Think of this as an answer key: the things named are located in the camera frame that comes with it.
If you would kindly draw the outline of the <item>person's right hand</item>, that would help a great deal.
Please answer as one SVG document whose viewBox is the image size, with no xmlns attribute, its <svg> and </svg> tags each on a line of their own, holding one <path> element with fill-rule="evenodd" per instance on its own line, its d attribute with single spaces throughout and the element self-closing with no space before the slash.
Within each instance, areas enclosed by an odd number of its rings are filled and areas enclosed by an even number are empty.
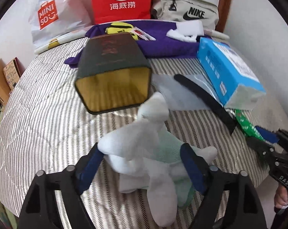
<svg viewBox="0 0 288 229">
<path fill-rule="evenodd" d="M 274 196 L 274 206 L 279 209 L 288 207 L 288 191 L 282 185 L 278 185 L 276 190 Z"/>
</svg>

